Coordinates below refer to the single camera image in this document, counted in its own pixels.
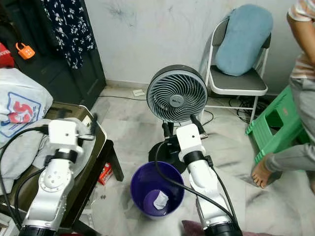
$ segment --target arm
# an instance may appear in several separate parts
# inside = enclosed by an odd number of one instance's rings
[[[313,21],[296,21],[289,14],[287,14],[287,21],[296,41],[306,53],[312,65],[315,66],[315,28]]]

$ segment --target person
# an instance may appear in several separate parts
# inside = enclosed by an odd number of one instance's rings
[[[299,0],[289,9],[287,20],[303,50],[296,60],[289,84],[310,143],[265,155],[253,169],[252,178],[264,188],[273,181],[276,173],[305,170],[315,194],[315,0]]]

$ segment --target red and white box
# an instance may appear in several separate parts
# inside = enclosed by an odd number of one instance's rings
[[[102,173],[100,174],[99,178],[98,178],[98,182],[100,182],[101,184],[105,185],[105,183],[107,182],[107,180],[113,175],[113,170],[112,167],[110,166],[109,163],[106,163]]]

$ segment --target fan grille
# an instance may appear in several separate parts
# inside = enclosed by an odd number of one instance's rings
[[[164,72],[151,81],[147,92],[151,111],[167,122],[184,122],[198,115],[207,102],[207,88],[199,75],[185,70]]]

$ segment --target orange padlock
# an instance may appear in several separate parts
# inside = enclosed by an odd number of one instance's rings
[[[34,50],[30,47],[30,46],[25,46],[24,43],[21,43],[23,48],[20,49],[19,48],[19,43],[16,43],[15,44],[15,47],[16,49],[19,51],[18,54],[24,59],[24,60],[27,60],[27,59],[30,59],[32,56],[35,55],[35,52]]]

